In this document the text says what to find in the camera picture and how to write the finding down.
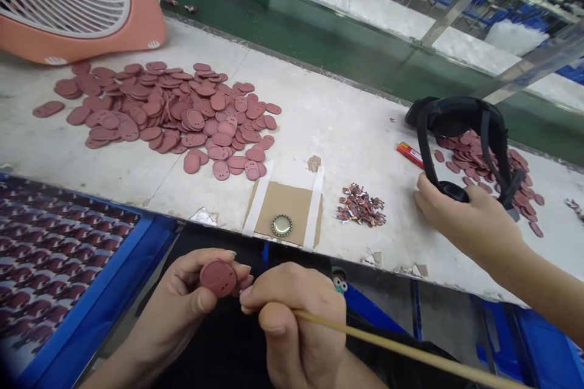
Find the red lighter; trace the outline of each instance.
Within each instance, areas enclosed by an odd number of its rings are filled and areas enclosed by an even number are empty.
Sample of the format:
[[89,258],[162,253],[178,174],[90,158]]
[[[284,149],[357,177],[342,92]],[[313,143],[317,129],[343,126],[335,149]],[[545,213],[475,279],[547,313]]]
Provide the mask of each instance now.
[[397,151],[404,155],[407,159],[409,159],[412,163],[416,164],[422,170],[424,169],[424,161],[422,160],[422,155],[415,150],[412,149],[407,143],[401,142],[397,147]]

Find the black pants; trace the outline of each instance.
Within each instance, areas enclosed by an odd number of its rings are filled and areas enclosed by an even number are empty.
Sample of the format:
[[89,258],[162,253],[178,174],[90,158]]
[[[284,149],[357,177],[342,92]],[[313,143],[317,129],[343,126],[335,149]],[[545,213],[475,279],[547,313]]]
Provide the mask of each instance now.
[[[250,265],[256,278],[263,272],[263,241],[195,225],[182,232],[163,272],[181,255],[205,247],[234,250],[237,252],[237,261]],[[331,274],[328,257],[283,245],[270,245],[268,268],[286,261],[317,269],[328,277]],[[144,299],[139,311],[144,308],[148,298]],[[411,336],[374,328],[349,310],[347,324],[455,360],[432,343],[418,342]],[[467,380],[350,336],[347,336],[347,347],[392,389],[477,387]],[[266,367],[266,341],[257,315],[244,315],[237,298],[220,300],[213,312],[205,318],[191,343],[154,386],[164,389],[272,388]]]

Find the wooden stick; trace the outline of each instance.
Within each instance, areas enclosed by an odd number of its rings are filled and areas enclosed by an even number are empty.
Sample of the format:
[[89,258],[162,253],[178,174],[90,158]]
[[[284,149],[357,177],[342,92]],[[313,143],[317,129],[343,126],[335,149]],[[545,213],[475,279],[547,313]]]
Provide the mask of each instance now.
[[292,310],[292,313],[303,319],[319,323],[321,325],[332,328],[335,331],[341,331],[350,336],[364,340],[365,342],[373,343],[374,345],[388,349],[389,351],[393,351],[395,353],[401,354],[402,356],[409,357],[410,359],[417,360],[418,362],[422,362],[442,371],[457,375],[466,380],[471,380],[473,382],[477,382],[495,389],[529,389],[527,386],[512,380],[500,378],[498,376],[486,373],[485,371],[463,365],[462,363],[454,362],[452,360],[445,359],[444,357],[435,356],[433,354],[427,353],[426,351],[421,351],[419,349],[412,348],[411,346],[402,345],[401,343],[395,342],[393,340],[385,339],[384,337],[361,331],[359,329],[349,327],[345,324],[333,322],[303,310]]

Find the green floor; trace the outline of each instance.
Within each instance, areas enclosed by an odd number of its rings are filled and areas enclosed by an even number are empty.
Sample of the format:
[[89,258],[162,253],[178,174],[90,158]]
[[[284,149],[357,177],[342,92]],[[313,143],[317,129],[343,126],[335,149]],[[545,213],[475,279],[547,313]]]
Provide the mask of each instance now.
[[[414,101],[469,93],[489,77],[306,0],[177,0],[163,8]],[[194,4],[196,15],[183,7]],[[498,105],[511,139],[584,167],[584,116],[518,94]]]

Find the workbench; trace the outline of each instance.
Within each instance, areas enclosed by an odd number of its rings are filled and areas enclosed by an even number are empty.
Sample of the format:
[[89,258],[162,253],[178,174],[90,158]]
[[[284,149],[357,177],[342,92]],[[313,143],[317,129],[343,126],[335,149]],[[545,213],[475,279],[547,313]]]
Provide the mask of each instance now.
[[[204,62],[227,73],[228,84],[251,82],[260,99],[281,106],[276,142],[267,152],[267,160],[273,161],[271,180],[312,189],[316,173],[307,160],[316,155],[324,166],[316,253],[362,263],[380,252],[379,269],[524,305],[433,230],[415,206],[412,194],[420,169],[395,150],[400,142],[417,148],[415,132],[403,121],[407,107],[175,19],[167,19],[167,35],[158,50],[116,53],[92,63],[120,71],[126,64],[162,60],[190,71],[193,63]],[[253,182],[245,176],[220,182],[210,165],[186,174],[184,155],[158,154],[141,140],[87,149],[88,128],[65,121],[80,102],[63,100],[53,91],[57,80],[69,77],[67,66],[40,66],[0,54],[0,171],[185,220],[197,212],[203,218],[205,208],[206,224],[242,232]],[[65,102],[66,109],[36,119],[32,109],[49,100]],[[433,140],[431,145],[437,148]],[[523,236],[539,254],[584,280],[584,227],[563,202],[584,201],[584,175],[533,153],[522,155],[534,190],[546,200],[544,207],[535,206],[545,237],[536,237],[525,219],[519,222]],[[463,174],[451,173],[444,164],[436,168],[440,179],[462,184]],[[385,201],[385,225],[370,229],[336,219],[342,188],[351,182]]]

